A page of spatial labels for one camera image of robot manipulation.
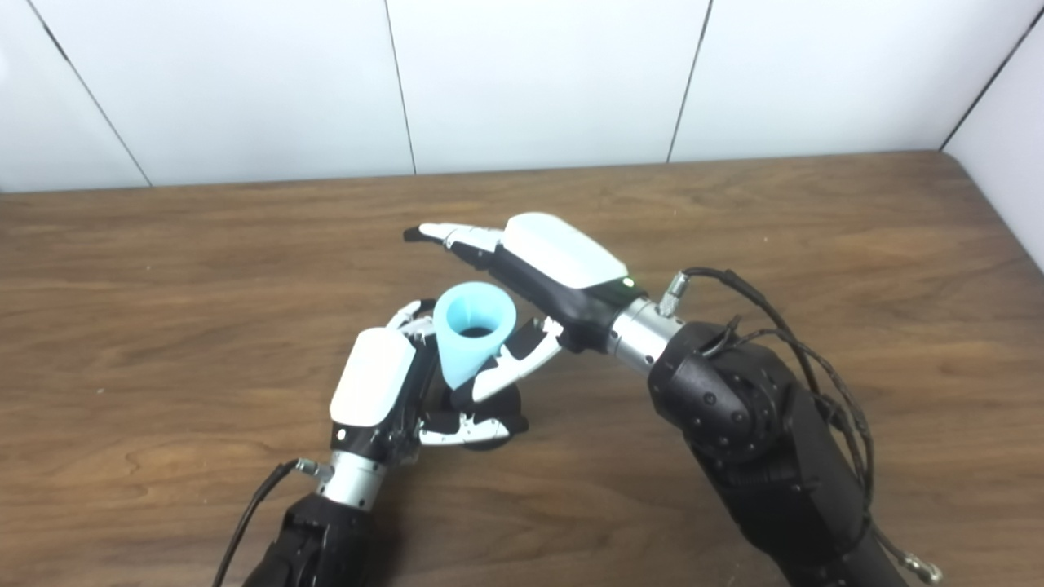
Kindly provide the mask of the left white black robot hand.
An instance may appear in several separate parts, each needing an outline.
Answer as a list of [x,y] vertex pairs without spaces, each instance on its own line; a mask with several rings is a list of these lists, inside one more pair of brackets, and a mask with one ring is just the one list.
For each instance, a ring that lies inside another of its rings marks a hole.
[[422,446],[489,451],[529,431],[515,384],[481,404],[452,404],[441,376],[435,305],[420,298],[358,334],[330,402],[332,453],[402,466],[414,463]]

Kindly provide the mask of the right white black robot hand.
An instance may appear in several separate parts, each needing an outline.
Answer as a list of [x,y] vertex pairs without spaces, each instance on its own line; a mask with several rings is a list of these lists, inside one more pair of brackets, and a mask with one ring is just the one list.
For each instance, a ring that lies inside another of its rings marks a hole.
[[454,384],[455,408],[481,404],[548,363],[560,350],[608,353],[619,338],[614,330],[618,316],[646,296],[630,278],[626,264],[551,214],[518,214],[503,229],[419,224],[403,237],[443,245],[544,313],[511,332],[477,374]]

